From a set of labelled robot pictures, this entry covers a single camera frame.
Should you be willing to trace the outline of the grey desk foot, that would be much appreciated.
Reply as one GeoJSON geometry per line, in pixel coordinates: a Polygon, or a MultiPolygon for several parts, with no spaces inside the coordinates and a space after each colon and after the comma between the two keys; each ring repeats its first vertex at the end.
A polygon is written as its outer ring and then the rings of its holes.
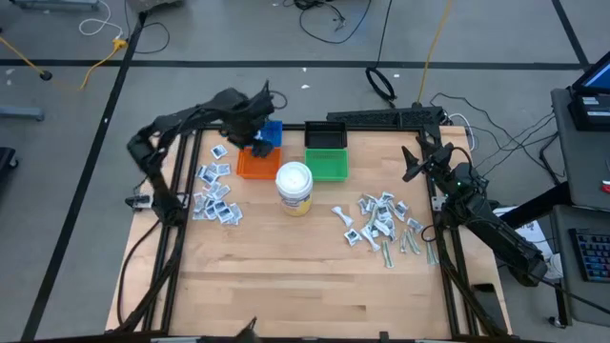
{"type": "Polygon", "coordinates": [[[0,117],[31,119],[35,121],[44,121],[45,114],[40,108],[0,106],[0,117]]]}

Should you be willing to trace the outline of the black table leg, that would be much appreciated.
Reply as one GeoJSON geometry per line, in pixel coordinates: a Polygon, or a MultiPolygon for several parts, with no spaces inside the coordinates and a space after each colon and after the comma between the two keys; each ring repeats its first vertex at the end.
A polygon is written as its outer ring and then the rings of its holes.
{"type": "Polygon", "coordinates": [[[499,218],[513,229],[535,221],[547,215],[554,206],[572,205],[571,193],[567,181],[551,190],[532,198],[524,204],[502,214],[499,218]]]}

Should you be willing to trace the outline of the grey side table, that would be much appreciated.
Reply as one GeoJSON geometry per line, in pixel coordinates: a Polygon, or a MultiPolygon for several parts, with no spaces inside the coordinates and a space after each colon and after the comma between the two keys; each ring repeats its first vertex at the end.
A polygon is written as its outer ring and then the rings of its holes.
{"type": "Polygon", "coordinates": [[[610,193],[602,190],[602,182],[610,181],[610,131],[579,131],[568,90],[552,90],[551,99],[573,204],[610,212],[610,193]]]}

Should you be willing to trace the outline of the black laptop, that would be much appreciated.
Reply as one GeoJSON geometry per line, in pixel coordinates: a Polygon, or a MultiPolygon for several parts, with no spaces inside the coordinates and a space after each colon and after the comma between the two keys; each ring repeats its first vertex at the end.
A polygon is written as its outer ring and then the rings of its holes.
{"type": "Polygon", "coordinates": [[[568,88],[579,131],[610,131],[610,51],[568,88]]]}

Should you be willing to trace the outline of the black flat panel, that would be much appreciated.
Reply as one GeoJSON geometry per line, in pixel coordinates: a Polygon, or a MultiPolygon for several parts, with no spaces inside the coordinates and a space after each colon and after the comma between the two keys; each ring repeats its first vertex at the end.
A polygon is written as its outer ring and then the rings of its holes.
{"type": "Polygon", "coordinates": [[[508,329],[495,286],[491,283],[475,284],[471,289],[484,314],[481,321],[483,331],[491,336],[507,336],[508,329]]]}

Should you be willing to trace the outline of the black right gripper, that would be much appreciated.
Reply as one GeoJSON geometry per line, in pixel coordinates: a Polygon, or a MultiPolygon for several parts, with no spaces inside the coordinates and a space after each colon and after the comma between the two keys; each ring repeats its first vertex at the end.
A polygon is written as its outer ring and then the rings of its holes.
{"type": "Polygon", "coordinates": [[[401,147],[406,162],[407,170],[402,176],[404,182],[410,182],[421,172],[429,175],[449,175],[452,171],[449,163],[452,157],[454,145],[448,143],[445,146],[435,145],[427,141],[419,141],[422,152],[426,154],[423,162],[419,164],[416,158],[405,146],[401,147]]]}

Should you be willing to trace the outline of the Lysol wipes canister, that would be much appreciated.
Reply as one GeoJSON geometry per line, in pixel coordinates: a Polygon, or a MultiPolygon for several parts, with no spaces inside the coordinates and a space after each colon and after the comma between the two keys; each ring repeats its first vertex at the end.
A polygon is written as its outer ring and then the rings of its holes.
{"type": "Polygon", "coordinates": [[[275,185],[285,213],[302,216],[309,211],[314,179],[305,164],[293,161],[282,165],[277,171],[275,185]]]}

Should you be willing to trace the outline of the orange plastic basket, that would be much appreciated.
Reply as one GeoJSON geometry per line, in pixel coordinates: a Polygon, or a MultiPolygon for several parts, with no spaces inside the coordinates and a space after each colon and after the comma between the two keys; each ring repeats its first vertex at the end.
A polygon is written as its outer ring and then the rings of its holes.
{"type": "Polygon", "coordinates": [[[281,148],[275,148],[266,157],[255,157],[247,147],[238,154],[236,174],[245,179],[275,179],[281,166],[281,148]]]}

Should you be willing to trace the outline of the black backlit keyboard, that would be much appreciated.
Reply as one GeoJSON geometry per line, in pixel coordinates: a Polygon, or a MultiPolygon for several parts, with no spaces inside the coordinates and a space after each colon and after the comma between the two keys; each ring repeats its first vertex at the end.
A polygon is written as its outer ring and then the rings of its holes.
{"type": "Polygon", "coordinates": [[[568,233],[583,280],[610,283],[610,231],[573,228],[568,233]]]}

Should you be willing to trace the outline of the wooden desk grey legs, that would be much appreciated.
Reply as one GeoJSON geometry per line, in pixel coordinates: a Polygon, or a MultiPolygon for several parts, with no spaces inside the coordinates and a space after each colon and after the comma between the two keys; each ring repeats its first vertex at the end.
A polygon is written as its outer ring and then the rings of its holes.
{"type": "Polygon", "coordinates": [[[81,7],[97,10],[100,0],[9,0],[13,5],[21,9],[50,9],[53,7],[76,8],[81,7]]]}

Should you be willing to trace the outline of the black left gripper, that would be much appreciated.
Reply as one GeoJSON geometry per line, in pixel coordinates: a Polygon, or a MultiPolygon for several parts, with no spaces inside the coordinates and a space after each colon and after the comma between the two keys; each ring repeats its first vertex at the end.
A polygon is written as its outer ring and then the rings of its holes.
{"type": "MultiPolygon", "coordinates": [[[[219,133],[239,148],[252,145],[256,133],[274,111],[273,96],[268,88],[263,88],[223,116],[219,133]]],[[[259,148],[252,149],[253,157],[266,158],[275,146],[270,141],[261,140],[259,148]]]]}

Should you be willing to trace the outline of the black plastic basket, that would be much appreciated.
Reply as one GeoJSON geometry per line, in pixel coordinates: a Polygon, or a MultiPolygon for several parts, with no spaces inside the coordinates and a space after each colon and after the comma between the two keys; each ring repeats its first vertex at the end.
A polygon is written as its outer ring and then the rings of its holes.
{"type": "Polygon", "coordinates": [[[305,147],[309,149],[345,149],[347,127],[342,122],[307,121],[305,147]]]}

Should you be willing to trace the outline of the small wipes canister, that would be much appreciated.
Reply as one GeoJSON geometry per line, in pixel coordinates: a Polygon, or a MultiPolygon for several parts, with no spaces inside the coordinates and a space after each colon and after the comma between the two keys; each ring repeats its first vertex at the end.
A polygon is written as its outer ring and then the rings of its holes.
{"type": "Polygon", "coordinates": [[[558,280],[563,278],[563,268],[561,263],[561,255],[559,253],[554,253],[550,255],[546,260],[545,264],[547,267],[547,272],[544,277],[550,280],[558,280]]]}

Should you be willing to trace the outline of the blue plastic basket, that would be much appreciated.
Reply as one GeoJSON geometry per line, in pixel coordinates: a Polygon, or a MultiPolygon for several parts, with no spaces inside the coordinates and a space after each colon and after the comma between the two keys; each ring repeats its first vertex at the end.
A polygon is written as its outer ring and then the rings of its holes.
{"type": "Polygon", "coordinates": [[[279,120],[267,121],[254,137],[256,140],[265,140],[273,144],[275,148],[282,145],[283,123],[279,120]]]}

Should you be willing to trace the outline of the green plastic basket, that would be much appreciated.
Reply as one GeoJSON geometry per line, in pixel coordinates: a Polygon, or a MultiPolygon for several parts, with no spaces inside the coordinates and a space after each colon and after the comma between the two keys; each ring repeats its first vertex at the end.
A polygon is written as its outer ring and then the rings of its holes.
{"type": "Polygon", "coordinates": [[[345,149],[307,149],[304,160],[314,181],[345,181],[349,177],[349,153],[345,149]]]}

